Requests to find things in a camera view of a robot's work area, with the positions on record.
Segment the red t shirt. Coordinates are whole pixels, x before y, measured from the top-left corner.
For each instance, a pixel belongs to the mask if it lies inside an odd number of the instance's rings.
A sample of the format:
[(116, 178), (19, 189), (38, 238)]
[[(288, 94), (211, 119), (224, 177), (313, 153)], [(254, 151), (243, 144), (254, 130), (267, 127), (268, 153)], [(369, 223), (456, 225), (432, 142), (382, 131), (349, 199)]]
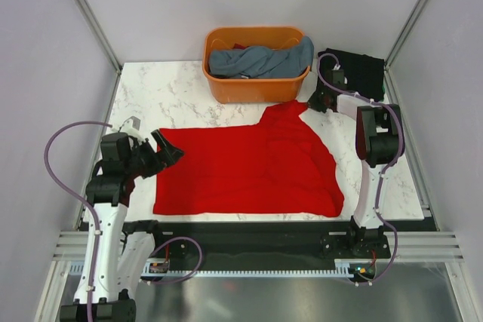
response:
[(184, 156), (156, 177), (153, 213), (311, 213), (337, 217), (336, 162), (301, 120), (306, 103), (268, 106), (253, 125), (164, 129)]

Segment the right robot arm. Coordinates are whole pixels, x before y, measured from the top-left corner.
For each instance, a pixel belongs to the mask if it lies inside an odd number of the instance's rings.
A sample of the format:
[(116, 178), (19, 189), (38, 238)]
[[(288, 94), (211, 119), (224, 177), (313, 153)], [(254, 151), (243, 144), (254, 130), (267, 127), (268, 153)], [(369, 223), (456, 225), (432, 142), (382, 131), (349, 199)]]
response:
[(389, 169), (405, 151), (400, 107), (348, 90), (340, 66), (319, 79), (308, 106), (320, 112), (333, 109), (355, 120), (355, 151), (362, 165), (358, 203), (348, 229), (340, 235), (322, 235), (322, 253), (327, 259), (389, 258), (382, 209)]

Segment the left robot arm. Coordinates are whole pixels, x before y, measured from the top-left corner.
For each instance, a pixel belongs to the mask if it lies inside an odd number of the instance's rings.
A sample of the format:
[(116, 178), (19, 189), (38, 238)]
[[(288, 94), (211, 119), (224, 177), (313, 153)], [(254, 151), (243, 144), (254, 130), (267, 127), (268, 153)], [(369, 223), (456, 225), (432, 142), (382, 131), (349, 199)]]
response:
[(136, 130), (105, 135), (101, 158), (86, 187), (92, 212), (81, 280), (70, 305), (60, 309), (61, 321), (133, 321), (137, 283), (149, 256), (165, 250), (165, 237), (155, 220), (126, 222), (138, 177), (156, 176), (184, 155), (159, 130), (152, 138), (158, 149)]

